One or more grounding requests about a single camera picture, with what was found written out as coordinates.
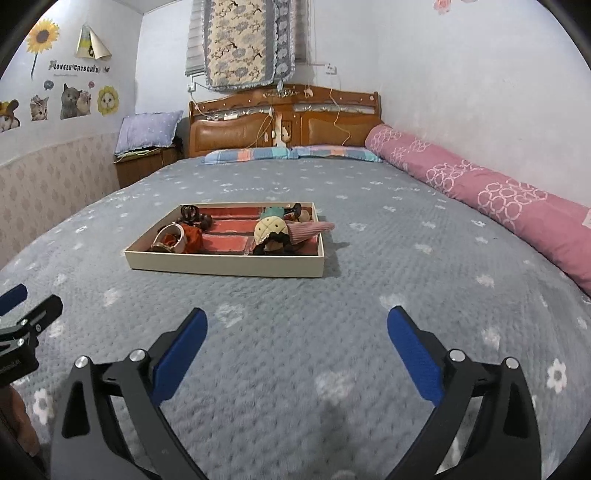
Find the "bed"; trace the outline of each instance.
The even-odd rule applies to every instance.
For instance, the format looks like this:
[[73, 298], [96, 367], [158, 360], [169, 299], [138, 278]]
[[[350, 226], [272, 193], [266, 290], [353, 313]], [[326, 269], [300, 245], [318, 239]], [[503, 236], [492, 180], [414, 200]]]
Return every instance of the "bed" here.
[[[390, 164], [202, 164], [216, 148], [277, 139], [362, 145], [363, 132], [381, 122], [377, 93], [306, 89], [192, 104], [196, 158], [88, 206], [0, 271], [3, 290], [24, 283], [31, 292], [3, 326], [49, 293], [64, 303], [40, 342], [41, 367], [15, 385], [41, 441], [50, 441], [60, 384], [78, 356], [122, 359], [201, 307], [207, 340], [162, 410], [209, 478], [385, 478], [432, 409], [388, 339], [388, 310], [401, 304], [446, 348], [483, 362], [519, 359], [548, 476], [591, 417], [591, 300], [504, 227]], [[125, 248], [181, 203], [295, 198], [336, 224], [323, 236], [323, 278], [167, 274], [134, 271], [125, 260]], [[116, 406], [138, 463], [149, 468], [125, 405]], [[477, 407], [444, 468], [458, 461]]]

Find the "wooden headboard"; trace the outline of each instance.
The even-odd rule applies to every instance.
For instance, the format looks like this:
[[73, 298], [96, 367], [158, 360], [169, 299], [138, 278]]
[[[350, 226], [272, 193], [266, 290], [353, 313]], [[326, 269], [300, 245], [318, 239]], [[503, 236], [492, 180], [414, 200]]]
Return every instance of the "wooden headboard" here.
[[285, 85], [189, 103], [189, 156], [223, 148], [341, 145], [363, 147], [382, 123], [378, 92]]

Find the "striped pillow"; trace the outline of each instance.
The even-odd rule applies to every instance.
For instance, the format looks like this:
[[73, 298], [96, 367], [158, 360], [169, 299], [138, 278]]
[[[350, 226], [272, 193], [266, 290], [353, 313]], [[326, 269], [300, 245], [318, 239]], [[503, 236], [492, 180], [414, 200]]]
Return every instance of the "striped pillow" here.
[[337, 157], [351, 160], [382, 161], [375, 153], [363, 147], [341, 147], [337, 145], [311, 145], [294, 147], [293, 151], [299, 158], [304, 157]]
[[249, 160], [269, 160], [273, 158], [297, 158], [289, 148], [259, 147], [216, 150], [208, 153], [203, 160], [204, 165], [231, 163]]

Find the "metal screw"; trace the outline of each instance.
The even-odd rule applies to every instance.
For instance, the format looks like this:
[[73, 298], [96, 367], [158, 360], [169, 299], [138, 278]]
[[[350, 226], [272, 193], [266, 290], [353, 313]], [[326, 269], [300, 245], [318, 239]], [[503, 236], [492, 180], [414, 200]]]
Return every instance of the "metal screw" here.
[[466, 359], [466, 354], [461, 350], [452, 350], [449, 352], [449, 358], [454, 362], [463, 362]]
[[76, 366], [76, 368], [84, 368], [86, 365], [88, 365], [88, 357], [87, 356], [80, 356], [76, 359], [76, 362], [74, 362], [74, 365]]
[[507, 360], [505, 360], [505, 365], [508, 368], [511, 368], [512, 370], [519, 368], [519, 362], [515, 358], [513, 358], [512, 356], [510, 356]]
[[143, 350], [134, 350], [129, 354], [129, 359], [132, 362], [141, 362], [144, 358], [146, 358], [146, 352]]

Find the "pink striped cloth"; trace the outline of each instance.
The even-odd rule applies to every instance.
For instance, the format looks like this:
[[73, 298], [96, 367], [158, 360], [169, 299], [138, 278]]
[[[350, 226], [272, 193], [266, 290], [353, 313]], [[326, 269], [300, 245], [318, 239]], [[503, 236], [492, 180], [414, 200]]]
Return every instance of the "pink striped cloth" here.
[[315, 235], [322, 232], [327, 232], [335, 228], [334, 223], [330, 222], [292, 222], [286, 221], [287, 229], [290, 233], [290, 240], [292, 245], [300, 244]]

